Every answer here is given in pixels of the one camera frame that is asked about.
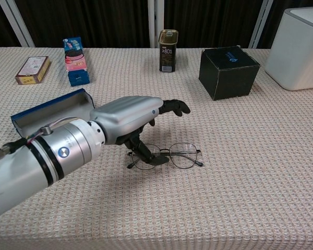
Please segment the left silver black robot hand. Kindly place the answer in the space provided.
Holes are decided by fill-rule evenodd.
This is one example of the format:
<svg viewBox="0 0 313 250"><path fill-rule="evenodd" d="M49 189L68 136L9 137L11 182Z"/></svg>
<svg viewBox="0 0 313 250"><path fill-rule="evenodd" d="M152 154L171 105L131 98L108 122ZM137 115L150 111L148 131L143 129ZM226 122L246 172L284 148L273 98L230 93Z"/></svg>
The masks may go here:
<svg viewBox="0 0 313 250"><path fill-rule="evenodd" d="M162 100L151 96L125 96L90 111L90 120L95 121L105 135L106 145L126 145L140 160L151 166L168 162L165 156L154 156L140 140L146 124L155 125L155 118L166 112L181 117L190 109L183 101Z"/></svg>

